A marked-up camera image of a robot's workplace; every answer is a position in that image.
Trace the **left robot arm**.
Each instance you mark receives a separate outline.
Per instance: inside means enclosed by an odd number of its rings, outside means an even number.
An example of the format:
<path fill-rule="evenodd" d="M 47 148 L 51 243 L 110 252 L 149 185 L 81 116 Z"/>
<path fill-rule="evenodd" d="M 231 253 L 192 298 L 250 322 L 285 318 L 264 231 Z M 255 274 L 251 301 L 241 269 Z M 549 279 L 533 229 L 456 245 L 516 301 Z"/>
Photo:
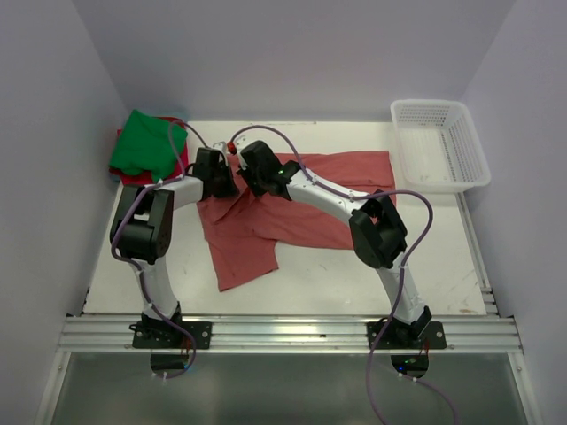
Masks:
<path fill-rule="evenodd" d="M 237 194 L 226 154 L 199 148 L 196 161 L 164 181 L 123 187 L 110 231 L 111 254 L 134 271 L 143 300 L 141 320 L 131 326 L 136 348 L 198 348 L 183 323 L 169 280 L 166 255 L 175 210 L 209 197 Z"/>

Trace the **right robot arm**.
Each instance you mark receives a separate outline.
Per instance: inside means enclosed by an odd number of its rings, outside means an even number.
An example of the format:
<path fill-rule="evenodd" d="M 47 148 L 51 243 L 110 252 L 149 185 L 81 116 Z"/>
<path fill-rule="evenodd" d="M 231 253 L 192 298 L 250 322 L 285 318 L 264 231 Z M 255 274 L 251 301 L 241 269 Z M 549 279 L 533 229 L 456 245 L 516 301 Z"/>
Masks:
<path fill-rule="evenodd" d="M 406 241 L 408 230 L 391 192 L 349 190 L 306 168 L 300 158 L 283 164 L 262 141 L 244 148 L 234 145 L 229 152 L 237 157 L 238 172 L 255 196 L 311 205 L 348 227 L 355 255 L 377 272 L 391 303 L 386 318 L 366 325 L 371 349 L 446 348 L 443 325 L 433 320 L 409 270 L 408 256 L 415 248 Z"/>

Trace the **salmon pink t shirt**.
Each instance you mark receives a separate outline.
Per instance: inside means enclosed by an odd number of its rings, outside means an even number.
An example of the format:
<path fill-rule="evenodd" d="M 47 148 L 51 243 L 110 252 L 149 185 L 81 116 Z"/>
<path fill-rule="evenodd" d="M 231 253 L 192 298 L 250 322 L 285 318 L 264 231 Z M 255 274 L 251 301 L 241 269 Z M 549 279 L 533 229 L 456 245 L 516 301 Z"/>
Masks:
<path fill-rule="evenodd" d="M 395 189 L 388 151 L 347 151 L 306 154 L 315 174 L 348 189 L 372 193 Z M 240 176 L 239 194 L 210 197 L 198 203 L 220 292 L 244 285 L 279 268 L 276 244 L 348 250 L 353 248 L 347 226 L 310 205 L 280 197 L 256 197 Z"/>

